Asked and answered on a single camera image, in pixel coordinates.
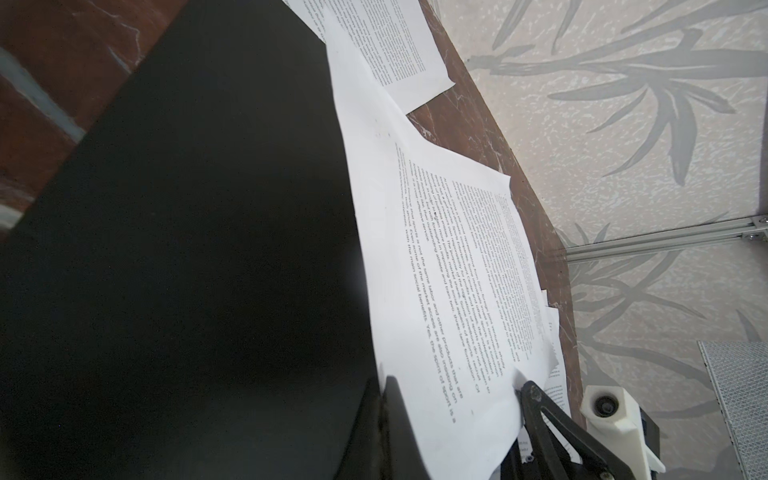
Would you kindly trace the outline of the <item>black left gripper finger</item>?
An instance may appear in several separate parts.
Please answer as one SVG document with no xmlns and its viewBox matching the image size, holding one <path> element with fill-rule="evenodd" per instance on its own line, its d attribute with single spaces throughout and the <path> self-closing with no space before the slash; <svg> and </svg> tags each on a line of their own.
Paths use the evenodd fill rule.
<svg viewBox="0 0 768 480">
<path fill-rule="evenodd" d="M 393 376 L 367 381 L 337 479 L 427 479 L 404 398 Z"/>
</svg>

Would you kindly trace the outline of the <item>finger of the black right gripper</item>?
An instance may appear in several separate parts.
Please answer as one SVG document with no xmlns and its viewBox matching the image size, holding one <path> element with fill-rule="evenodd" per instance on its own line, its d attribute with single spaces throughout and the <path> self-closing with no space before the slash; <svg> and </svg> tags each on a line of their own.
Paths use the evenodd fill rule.
<svg viewBox="0 0 768 480">
<path fill-rule="evenodd" d="M 501 463 L 506 479 L 633 479 L 630 467 L 575 423 L 535 382 L 517 391 L 533 462 L 515 442 Z"/>
</svg>

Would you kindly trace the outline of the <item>black file folder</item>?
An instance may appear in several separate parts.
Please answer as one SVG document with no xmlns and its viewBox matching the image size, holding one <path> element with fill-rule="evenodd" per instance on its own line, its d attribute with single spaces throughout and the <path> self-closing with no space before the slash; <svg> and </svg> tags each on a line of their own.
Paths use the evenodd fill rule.
<svg viewBox="0 0 768 480">
<path fill-rule="evenodd" d="M 374 373 L 325 46 L 193 1 L 2 244 L 2 475 L 330 479 Z"/>
</svg>

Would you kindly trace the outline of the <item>printed paper stack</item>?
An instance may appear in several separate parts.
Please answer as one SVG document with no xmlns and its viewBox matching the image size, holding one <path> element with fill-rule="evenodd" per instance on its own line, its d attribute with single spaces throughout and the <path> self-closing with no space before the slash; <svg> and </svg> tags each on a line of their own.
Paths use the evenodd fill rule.
<svg viewBox="0 0 768 480">
<path fill-rule="evenodd" d="M 546 317 L 549 321 L 550 334 L 552 337 L 552 344 L 556 355 L 557 363 L 553 370 L 550 372 L 543 390 L 552 399 L 555 404 L 563 410 L 563 412 L 570 418 L 571 409 L 568 398 L 568 384 L 566 366 L 564 362 L 564 356 L 562 351 L 562 345 L 560 341 L 560 315 L 559 310 L 556 307 L 549 305 L 548 294 L 546 290 L 541 291 L 542 302 Z M 534 460 L 532 446 L 529 440 L 529 436 L 525 428 L 523 428 L 518 437 L 518 445 L 520 447 L 520 458 L 523 463 L 529 463 Z M 578 456 L 572 447 L 565 447 L 567 452 L 571 455 L 571 459 L 578 459 Z"/>
</svg>

